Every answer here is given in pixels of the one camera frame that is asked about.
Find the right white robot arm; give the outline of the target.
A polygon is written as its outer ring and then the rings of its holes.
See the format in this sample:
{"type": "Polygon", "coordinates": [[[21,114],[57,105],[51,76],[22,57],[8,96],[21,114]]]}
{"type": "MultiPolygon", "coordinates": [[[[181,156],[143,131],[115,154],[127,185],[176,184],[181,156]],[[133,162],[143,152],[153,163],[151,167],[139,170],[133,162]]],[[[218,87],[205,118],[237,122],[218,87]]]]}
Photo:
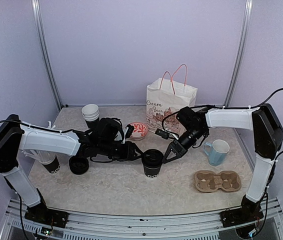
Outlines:
{"type": "Polygon", "coordinates": [[[186,131],[167,147],[162,163],[182,158],[211,128],[234,128],[253,132],[255,165],[244,198],[248,201],[237,211],[237,218],[248,222],[257,213],[257,203],[263,199],[273,178],[275,163],[283,154],[283,127],[273,107],[265,100],[256,106],[217,107],[215,105],[186,106],[175,112],[186,131]]]}

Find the white paper takeout bag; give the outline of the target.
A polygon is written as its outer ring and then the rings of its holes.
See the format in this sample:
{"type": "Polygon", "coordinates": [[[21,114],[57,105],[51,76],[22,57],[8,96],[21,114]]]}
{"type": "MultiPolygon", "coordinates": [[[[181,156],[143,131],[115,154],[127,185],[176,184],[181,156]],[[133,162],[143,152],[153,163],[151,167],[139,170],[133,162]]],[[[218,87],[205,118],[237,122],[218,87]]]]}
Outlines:
{"type": "Polygon", "coordinates": [[[180,135],[185,128],[173,113],[184,107],[195,105],[198,89],[173,80],[174,75],[158,78],[146,88],[146,124],[148,130],[155,133],[157,129],[165,129],[180,135]]]}

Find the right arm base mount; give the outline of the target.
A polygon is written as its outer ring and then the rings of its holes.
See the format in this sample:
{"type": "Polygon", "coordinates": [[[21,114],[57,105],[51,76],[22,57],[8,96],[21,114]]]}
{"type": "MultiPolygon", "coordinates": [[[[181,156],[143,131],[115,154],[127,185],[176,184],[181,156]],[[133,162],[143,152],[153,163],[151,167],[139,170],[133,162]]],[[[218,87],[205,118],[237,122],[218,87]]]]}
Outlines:
{"type": "Polygon", "coordinates": [[[219,214],[222,226],[224,228],[232,227],[262,219],[264,217],[261,209],[262,200],[263,197],[259,201],[253,202],[245,195],[239,208],[224,210],[219,214]]]}

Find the stack of black paper cups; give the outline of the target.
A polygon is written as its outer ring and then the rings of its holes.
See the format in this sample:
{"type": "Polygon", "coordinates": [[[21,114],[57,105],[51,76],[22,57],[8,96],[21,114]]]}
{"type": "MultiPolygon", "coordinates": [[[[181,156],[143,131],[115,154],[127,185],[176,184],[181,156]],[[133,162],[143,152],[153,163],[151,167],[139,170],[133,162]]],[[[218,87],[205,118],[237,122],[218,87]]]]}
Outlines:
{"type": "Polygon", "coordinates": [[[96,104],[85,105],[81,109],[82,116],[89,129],[94,130],[100,121],[99,106],[96,104]]]}

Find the black plastic cup lid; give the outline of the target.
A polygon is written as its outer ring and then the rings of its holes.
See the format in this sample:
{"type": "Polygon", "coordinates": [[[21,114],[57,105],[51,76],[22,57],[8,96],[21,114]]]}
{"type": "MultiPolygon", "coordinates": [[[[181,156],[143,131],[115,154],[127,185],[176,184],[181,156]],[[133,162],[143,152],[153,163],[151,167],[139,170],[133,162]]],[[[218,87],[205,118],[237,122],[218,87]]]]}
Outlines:
{"type": "Polygon", "coordinates": [[[162,165],[162,159],[164,155],[157,149],[148,149],[144,152],[141,158],[142,164],[149,168],[157,168],[162,165]]]}

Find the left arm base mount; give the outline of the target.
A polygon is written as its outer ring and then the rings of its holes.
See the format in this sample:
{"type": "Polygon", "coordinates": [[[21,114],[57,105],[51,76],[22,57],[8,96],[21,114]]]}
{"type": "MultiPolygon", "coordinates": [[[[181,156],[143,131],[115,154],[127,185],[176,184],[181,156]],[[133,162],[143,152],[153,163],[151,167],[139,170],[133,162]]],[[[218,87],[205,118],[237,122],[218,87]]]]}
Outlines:
{"type": "Polygon", "coordinates": [[[65,211],[48,208],[46,203],[41,200],[33,207],[27,207],[24,218],[36,223],[51,227],[65,228],[69,214],[65,211]]]}

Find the black paper coffee cup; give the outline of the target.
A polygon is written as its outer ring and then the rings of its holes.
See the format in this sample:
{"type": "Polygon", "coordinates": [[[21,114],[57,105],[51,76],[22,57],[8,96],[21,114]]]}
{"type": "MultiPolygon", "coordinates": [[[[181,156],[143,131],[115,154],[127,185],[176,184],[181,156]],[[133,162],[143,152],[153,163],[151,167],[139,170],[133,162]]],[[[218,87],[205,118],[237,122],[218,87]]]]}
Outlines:
{"type": "Polygon", "coordinates": [[[146,150],[141,158],[144,169],[144,174],[148,178],[156,178],[162,166],[162,159],[164,155],[157,149],[146,150]]]}

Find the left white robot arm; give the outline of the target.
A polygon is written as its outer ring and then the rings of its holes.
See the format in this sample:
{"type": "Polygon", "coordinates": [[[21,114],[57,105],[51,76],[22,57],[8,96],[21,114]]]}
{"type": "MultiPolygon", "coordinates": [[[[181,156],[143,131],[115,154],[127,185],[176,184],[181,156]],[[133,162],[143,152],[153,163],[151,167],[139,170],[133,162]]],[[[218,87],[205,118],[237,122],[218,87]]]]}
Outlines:
{"type": "Polygon", "coordinates": [[[0,125],[0,174],[42,223],[48,222],[52,212],[19,167],[19,151],[44,151],[83,159],[102,155],[110,162],[135,161],[143,155],[137,145],[128,140],[133,126],[123,127],[118,118],[102,118],[87,131],[40,127],[21,121],[16,114],[0,120],[0,125]]]}

